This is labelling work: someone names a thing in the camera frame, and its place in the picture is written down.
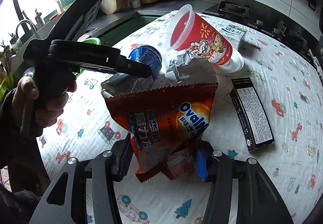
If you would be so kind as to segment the blue white milk can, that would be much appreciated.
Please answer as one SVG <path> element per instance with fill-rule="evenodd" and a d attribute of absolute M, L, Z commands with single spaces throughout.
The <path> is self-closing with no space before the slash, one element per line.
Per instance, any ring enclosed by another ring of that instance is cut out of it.
<path fill-rule="evenodd" d="M 146 78 L 137 75 L 116 73 L 101 83 L 101 94 L 103 98 L 110 98 L 122 94 L 129 94 L 148 90 L 152 87 L 162 68 L 162 56 L 157 49 L 150 45 L 142 45 L 130 53 L 127 60 L 148 66 L 150 71 L 144 68 Z"/>

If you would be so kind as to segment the orange Ovaltine snack bag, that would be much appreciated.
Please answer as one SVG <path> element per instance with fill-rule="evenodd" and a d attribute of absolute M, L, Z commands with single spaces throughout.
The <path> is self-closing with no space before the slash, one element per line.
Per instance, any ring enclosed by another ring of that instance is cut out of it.
<path fill-rule="evenodd" d="M 105 99 L 112 119 L 130 132 L 140 182 L 159 173 L 175 180 L 191 166 L 217 88 L 217 83 L 197 83 Z"/>

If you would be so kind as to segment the red printed plastic cup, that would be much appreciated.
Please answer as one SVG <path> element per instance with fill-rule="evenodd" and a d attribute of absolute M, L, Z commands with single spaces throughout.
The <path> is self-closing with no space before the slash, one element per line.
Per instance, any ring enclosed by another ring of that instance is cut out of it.
<path fill-rule="evenodd" d="M 165 47 L 167 50 L 188 50 L 191 57 L 207 58 L 217 66 L 227 64 L 233 53 L 229 41 L 190 4 L 182 6 L 169 21 Z"/>

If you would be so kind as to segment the red crushed cola can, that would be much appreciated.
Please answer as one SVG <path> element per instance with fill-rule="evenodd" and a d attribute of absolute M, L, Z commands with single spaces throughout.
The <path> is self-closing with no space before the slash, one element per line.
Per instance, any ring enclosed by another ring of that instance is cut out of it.
<path fill-rule="evenodd" d="M 83 40 L 83 43 L 101 45 L 101 40 L 99 38 L 87 38 Z"/>

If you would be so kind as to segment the white paper cup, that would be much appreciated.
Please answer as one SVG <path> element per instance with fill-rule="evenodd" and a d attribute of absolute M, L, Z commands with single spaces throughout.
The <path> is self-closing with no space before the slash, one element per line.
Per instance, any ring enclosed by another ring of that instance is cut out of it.
<path fill-rule="evenodd" d="M 240 71 L 244 67 L 244 59 L 236 49 L 233 49 L 232 56 L 230 60 L 218 67 L 218 74 L 227 74 L 227 73 L 235 73 Z"/>

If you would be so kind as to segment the steel kitchen faucet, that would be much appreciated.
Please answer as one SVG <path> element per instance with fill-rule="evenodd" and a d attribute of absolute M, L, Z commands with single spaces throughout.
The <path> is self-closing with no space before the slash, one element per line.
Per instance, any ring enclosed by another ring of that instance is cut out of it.
<path fill-rule="evenodd" d="M 19 21 L 17 27 L 16 27 L 16 30 L 15 30 L 15 36 L 16 38 L 19 38 L 19 35 L 18 35 L 18 30 L 19 30 L 19 27 L 22 26 L 23 29 L 24 29 L 24 32 L 32 32 L 33 35 L 37 38 L 37 39 L 40 39 L 40 36 L 36 30 L 36 27 L 35 25 L 33 24 L 33 22 L 31 20 L 28 20 L 28 19 L 22 19 Z"/>

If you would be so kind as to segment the crumpled silver foil wrapper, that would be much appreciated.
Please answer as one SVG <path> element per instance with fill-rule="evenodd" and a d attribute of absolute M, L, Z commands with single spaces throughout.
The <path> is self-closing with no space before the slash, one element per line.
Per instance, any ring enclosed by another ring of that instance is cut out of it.
<path fill-rule="evenodd" d="M 169 51 L 163 55 L 163 73 L 171 85 L 213 83 L 216 72 L 207 58 L 192 57 L 184 51 Z"/>

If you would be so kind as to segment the green plastic basket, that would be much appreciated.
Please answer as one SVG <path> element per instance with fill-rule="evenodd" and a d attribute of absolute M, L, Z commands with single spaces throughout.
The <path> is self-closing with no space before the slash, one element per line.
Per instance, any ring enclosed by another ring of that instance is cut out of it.
<path fill-rule="evenodd" d="M 86 59 L 87 57 L 91 57 L 90 56 L 90 50 L 88 49 L 88 45 L 86 43 L 86 46 L 81 46 L 79 49 L 79 53 L 80 55 L 77 57 L 77 62 L 80 64 L 79 69 L 75 72 L 73 72 L 73 74 L 78 77 L 79 75 L 81 75 L 84 72 L 84 68 L 81 67 L 81 65 L 86 65 L 88 63 L 88 60 Z"/>

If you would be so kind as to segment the black rectangular box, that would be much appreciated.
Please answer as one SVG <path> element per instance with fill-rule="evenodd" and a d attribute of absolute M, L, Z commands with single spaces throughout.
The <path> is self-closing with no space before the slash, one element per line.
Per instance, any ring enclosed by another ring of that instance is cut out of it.
<path fill-rule="evenodd" d="M 231 79 L 229 93 L 237 112 L 248 152 L 274 143 L 273 132 L 259 95 L 249 77 Z"/>

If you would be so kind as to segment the white blue carton box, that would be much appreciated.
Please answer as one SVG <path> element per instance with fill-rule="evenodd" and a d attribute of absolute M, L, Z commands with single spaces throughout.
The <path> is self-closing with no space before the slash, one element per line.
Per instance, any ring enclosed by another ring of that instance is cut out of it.
<path fill-rule="evenodd" d="M 238 50 L 241 40 L 245 37 L 246 30 L 235 25 L 221 25 L 220 34 L 232 45 L 233 49 Z"/>

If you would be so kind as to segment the black gas stove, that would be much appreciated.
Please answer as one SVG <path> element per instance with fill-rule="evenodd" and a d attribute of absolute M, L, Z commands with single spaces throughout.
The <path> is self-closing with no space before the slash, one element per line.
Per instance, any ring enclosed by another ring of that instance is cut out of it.
<path fill-rule="evenodd" d="M 300 55 L 308 50 L 303 28 L 286 15 L 264 6 L 250 7 L 232 1 L 221 1 L 218 13 L 231 21 L 249 26 L 291 48 Z"/>

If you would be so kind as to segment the white cartoon print tablecloth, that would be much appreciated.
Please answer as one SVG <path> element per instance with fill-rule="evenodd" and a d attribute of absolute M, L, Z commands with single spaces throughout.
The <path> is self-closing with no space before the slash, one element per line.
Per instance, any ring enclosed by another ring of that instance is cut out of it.
<path fill-rule="evenodd" d="M 133 19 L 126 34 L 113 46 L 123 55 L 148 44 L 162 55 L 165 47 L 168 13 L 140 27 Z M 322 83 L 315 68 L 287 46 L 248 27 L 239 51 L 244 67 L 236 77 L 250 77 L 271 125 L 274 143 L 248 152 L 241 125 L 231 102 L 232 76 L 216 73 L 219 84 L 210 126 L 203 134 L 215 149 L 229 157 L 244 160 L 253 156 L 262 165 L 280 192 L 294 223 L 302 223 L 322 195 Z M 108 75 L 84 71 L 78 88 L 70 94 L 65 111 L 56 125 L 46 128 L 37 144 L 49 178 L 53 179 L 70 157 L 94 158 L 110 148 L 126 130 L 112 119 L 101 96 L 100 84 Z M 115 193 L 124 223 L 125 213 L 138 216 L 139 223 L 201 223 L 211 185 L 204 183 L 189 167 L 176 180 L 159 174 L 140 183 L 138 167 L 132 160 Z"/>

